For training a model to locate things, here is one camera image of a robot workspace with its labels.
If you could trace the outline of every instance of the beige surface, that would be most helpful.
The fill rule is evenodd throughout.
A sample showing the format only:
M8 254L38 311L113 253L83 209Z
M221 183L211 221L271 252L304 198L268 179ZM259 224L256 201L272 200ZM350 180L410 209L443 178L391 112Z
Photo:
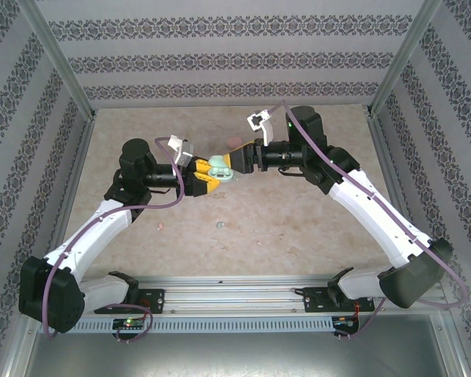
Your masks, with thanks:
M315 106L331 145L347 149L387 197L382 172L359 105ZM175 134L197 156L229 152L227 137L255 137L246 121L252 107L102 109L71 213L67 236L96 209L119 167L122 144ZM284 111L272 117L275 140L287 139ZM155 195L151 203L174 199ZM217 229L217 222L225 227ZM157 230L162 222L164 229ZM146 210L91 265L87 276L118 270L132 276L332 274L345 267L386 263L382 249L342 206L303 178L277 171L239 176L215 192L186 197L168 210Z

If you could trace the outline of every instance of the enclosure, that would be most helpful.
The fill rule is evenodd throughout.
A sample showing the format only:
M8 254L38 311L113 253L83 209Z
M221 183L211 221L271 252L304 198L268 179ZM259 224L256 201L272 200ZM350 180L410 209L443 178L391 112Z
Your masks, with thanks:
M292 289L388 263L345 208L269 170L146 210L91 264L86 278L118 270L166 290L157 331L139 350L95 330L103 322L94 315L53 342L20 315L24 261L96 210L124 142L145 139L160 163L153 140L171 134L195 156L224 155L230 137L261 137L247 116L281 100L313 106L329 145L349 151L408 221L450 242L467 303L387 302L358 344L337 343L321 326L211 331L306 323ZM274 140L287 140L284 110L271 120ZM151 203L174 198L152 193ZM425 297L454 302L459 291L445 276ZM202 329L179 330L192 324ZM471 375L471 1L0 0L0 375L53 368Z

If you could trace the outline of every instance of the patterned wallpaper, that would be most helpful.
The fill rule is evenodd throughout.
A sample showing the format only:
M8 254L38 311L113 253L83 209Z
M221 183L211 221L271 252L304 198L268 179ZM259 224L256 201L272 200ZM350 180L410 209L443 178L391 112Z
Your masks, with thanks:
M471 294L471 2L442 3L379 121L412 220L451 242ZM471 367L471 299L452 314Z
M404 3L38 2L95 108L369 104L422 0Z
M0 360L20 267L52 242L86 122L13 0L0 0Z

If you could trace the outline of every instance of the black bracket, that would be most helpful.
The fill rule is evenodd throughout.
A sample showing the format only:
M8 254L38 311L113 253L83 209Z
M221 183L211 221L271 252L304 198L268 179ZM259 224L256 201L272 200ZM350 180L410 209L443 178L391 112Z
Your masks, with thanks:
M294 292L303 297L306 313L354 312L356 303L360 306L360 312L373 312L375 310L373 300L367 298L347 300L341 306L337 306L328 296L327 287L306 287L295 289Z
M145 306L150 309L152 314L162 314L164 309L165 291L163 289L140 289L134 305ZM107 307L94 310L95 314L144 314L143 310L129 308Z

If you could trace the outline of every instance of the green object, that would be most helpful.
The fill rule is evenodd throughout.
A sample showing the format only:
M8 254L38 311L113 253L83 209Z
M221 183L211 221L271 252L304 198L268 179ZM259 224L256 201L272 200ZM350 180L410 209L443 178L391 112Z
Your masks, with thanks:
M234 178L234 170L228 167L223 156L211 156L208 163L212 166L207 174L221 182L227 182Z

